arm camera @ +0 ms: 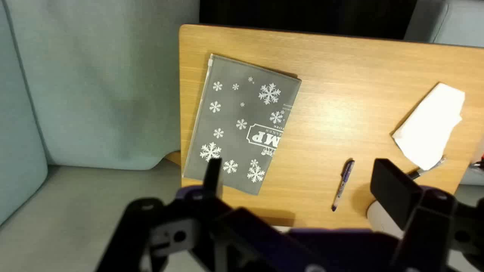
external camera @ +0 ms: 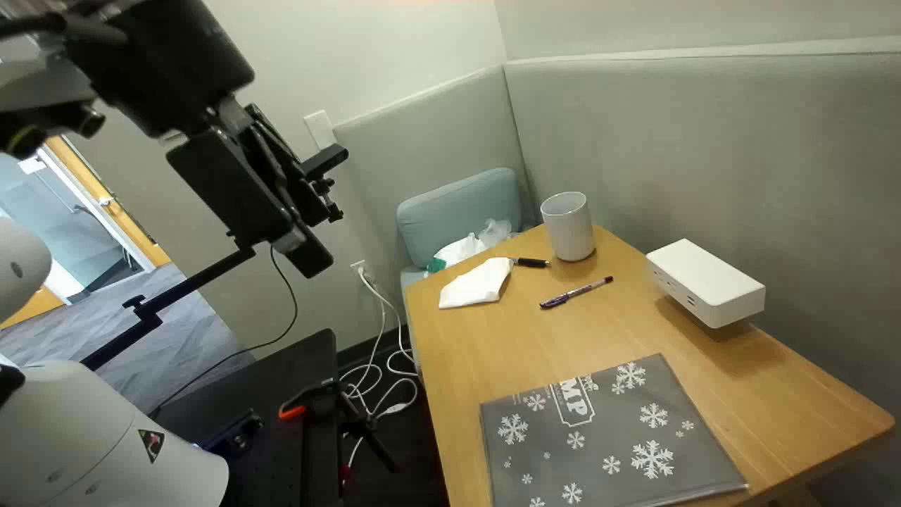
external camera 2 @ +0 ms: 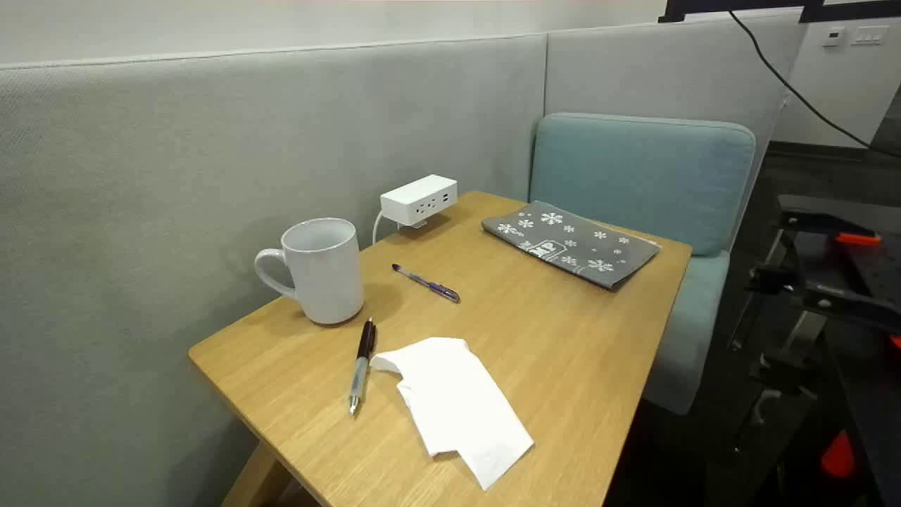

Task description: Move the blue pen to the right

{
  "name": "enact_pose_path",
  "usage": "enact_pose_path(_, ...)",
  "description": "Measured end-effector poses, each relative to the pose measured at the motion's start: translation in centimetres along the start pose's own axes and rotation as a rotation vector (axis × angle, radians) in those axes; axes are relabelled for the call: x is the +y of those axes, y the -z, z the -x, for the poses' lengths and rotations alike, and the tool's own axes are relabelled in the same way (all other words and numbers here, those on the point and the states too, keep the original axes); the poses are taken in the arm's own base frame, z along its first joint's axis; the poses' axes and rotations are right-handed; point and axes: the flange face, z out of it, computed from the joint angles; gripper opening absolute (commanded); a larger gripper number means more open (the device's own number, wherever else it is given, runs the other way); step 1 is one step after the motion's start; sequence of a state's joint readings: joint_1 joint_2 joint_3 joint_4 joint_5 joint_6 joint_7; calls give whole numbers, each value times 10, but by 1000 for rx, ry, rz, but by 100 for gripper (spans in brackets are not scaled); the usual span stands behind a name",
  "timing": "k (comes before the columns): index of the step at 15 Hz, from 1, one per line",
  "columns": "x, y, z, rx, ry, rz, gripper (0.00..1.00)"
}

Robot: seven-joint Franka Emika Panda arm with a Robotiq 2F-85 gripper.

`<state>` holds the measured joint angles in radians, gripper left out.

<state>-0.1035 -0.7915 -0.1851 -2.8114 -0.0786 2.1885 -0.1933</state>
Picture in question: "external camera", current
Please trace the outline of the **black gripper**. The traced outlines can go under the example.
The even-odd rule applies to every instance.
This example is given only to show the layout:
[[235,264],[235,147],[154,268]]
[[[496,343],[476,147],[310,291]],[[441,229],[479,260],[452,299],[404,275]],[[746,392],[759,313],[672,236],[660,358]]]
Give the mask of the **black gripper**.
[[235,98],[211,108],[204,127],[165,154],[242,251],[266,243],[306,279],[332,264],[313,229],[342,217],[330,168],[345,158],[332,141],[300,160],[256,103]]

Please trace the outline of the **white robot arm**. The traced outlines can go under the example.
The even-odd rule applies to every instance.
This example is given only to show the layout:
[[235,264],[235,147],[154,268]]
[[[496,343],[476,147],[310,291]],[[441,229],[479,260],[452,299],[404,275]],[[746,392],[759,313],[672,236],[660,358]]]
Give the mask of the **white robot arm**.
[[3,151],[34,154],[56,133],[94,136],[107,101],[144,136],[176,133],[176,175],[228,229],[235,251],[132,308],[138,323],[80,361],[3,368],[3,507],[218,507],[228,461],[165,432],[99,368],[159,323],[159,309],[252,257],[258,243],[300,274],[332,264],[313,229],[337,220],[332,144],[300,160],[235,89],[252,71],[201,0],[80,0],[20,13],[4,37],[41,33],[51,54],[3,71]]

